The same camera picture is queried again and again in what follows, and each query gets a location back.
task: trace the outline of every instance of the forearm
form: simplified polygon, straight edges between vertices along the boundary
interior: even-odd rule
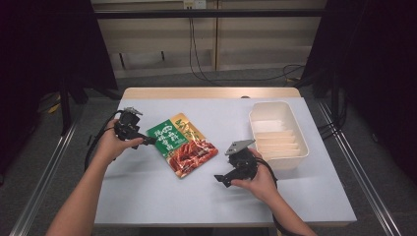
[[[58,211],[47,235],[90,235],[106,165],[92,162],[76,189]]]
[[[266,201],[275,219],[286,230],[304,235],[316,235],[316,233],[297,215],[279,193]]]

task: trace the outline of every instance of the white table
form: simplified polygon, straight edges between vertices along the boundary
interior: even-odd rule
[[[246,190],[225,188],[213,177],[232,170],[224,153],[233,141],[253,138],[249,123],[253,104],[271,100],[290,104],[310,151],[296,169],[275,171],[281,195],[308,223],[339,226],[356,221],[302,97],[133,98],[125,96],[119,108],[134,106],[144,113],[141,133],[183,112],[219,154],[179,179],[155,147],[125,150],[106,172],[97,226],[272,227],[267,206]]]

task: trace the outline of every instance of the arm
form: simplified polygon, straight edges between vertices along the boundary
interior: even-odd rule
[[[116,121],[110,121],[107,127],[113,127]],[[139,145],[142,141],[143,139],[120,141],[113,129],[106,131],[99,141],[89,168],[59,209],[46,235],[90,235],[107,166],[124,149]]]
[[[256,157],[261,155],[254,149],[250,151]],[[316,233],[297,215],[291,206],[285,201],[276,190],[275,184],[266,166],[258,166],[255,178],[248,180],[232,180],[232,185],[251,191],[259,200],[268,205],[276,220],[286,230],[305,236],[316,235]]]

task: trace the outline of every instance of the red and green package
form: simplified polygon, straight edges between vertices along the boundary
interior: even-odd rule
[[[180,178],[218,153],[183,113],[147,130],[147,134],[157,139],[156,148]]]

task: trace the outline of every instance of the gray carpet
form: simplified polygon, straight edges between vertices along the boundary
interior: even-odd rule
[[[282,87],[283,78],[265,81],[281,74],[281,70],[245,70],[206,73],[210,79],[228,87]],[[211,83],[196,79],[192,74],[118,80],[120,93],[129,87],[202,87]],[[310,87],[300,89],[318,126],[325,120]],[[95,135],[105,119],[117,108],[118,101],[88,90],[90,100],[84,106],[80,123],[58,166],[56,175],[32,222],[28,235],[43,235],[51,219],[66,200],[84,172],[87,142]],[[342,128],[376,190],[394,216],[402,235],[417,232],[417,188],[402,174],[383,145],[374,142],[373,132],[349,106]],[[61,115],[42,113],[37,129],[9,168],[6,182],[0,188],[0,235],[8,235],[34,190],[47,162],[59,141]],[[386,235],[373,209],[363,194],[338,144],[333,137],[325,140],[331,160],[358,218],[346,227],[314,227],[319,235]],[[140,235],[139,228],[97,228],[94,235]]]

